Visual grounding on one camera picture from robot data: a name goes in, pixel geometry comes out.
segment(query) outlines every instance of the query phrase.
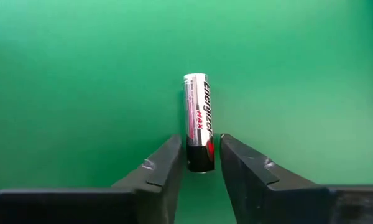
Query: aa battery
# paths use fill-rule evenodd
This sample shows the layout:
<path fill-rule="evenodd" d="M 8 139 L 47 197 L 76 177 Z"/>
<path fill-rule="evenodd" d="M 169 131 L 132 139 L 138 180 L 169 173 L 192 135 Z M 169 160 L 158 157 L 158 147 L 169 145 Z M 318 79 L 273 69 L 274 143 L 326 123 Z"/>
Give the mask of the aa battery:
<path fill-rule="evenodd" d="M 214 170 L 210 86 L 206 74 L 184 76 L 186 154 L 192 172 Z"/>

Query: energizer battery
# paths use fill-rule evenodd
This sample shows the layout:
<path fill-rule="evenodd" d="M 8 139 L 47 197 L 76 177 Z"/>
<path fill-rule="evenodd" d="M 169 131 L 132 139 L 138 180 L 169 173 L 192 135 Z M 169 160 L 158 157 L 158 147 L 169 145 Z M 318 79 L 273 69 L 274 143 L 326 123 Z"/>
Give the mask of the energizer battery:
<path fill-rule="evenodd" d="M 186 105 L 186 156 L 192 172 L 214 170 L 210 86 L 202 73 L 184 76 Z"/>

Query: battery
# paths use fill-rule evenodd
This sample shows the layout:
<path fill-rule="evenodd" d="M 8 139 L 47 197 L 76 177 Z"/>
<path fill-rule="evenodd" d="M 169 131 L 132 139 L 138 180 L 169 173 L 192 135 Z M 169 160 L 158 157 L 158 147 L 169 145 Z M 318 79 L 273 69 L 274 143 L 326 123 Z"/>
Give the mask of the battery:
<path fill-rule="evenodd" d="M 211 99 L 207 75 L 185 75 L 184 91 L 188 169 L 192 172 L 214 170 Z"/>

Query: green background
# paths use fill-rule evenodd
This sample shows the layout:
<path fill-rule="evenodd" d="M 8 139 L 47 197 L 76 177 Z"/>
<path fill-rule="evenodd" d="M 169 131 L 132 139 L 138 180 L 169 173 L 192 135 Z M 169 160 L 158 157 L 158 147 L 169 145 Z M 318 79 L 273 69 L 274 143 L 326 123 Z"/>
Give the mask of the green background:
<path fill-rule="evenodd" d="M 373 184 L 373 0 L 20 0 L 0 1 L 0 189 L 111 185 L 184 133 L 197 72 L 217 133 Z M 219 169 L 184 173 L 176 221 L 197 218 L 235 222 Z"/>

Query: energizer logo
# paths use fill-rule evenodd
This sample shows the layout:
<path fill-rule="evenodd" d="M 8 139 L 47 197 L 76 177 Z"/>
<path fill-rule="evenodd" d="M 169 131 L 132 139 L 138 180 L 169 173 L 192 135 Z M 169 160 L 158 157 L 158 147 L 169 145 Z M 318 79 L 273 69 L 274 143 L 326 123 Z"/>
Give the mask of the energizer logo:
<path fill-rule="evenodd" d="M 211 105 L 210 105 L 210 86 L 207 82 L 204 83 L 205 86 L 205 105 L 203 105 L 203 110 L 206 112 L 206 127 L 210 133 L 210 137 L 213 136 L 213 130 L 211 128 Z"/>

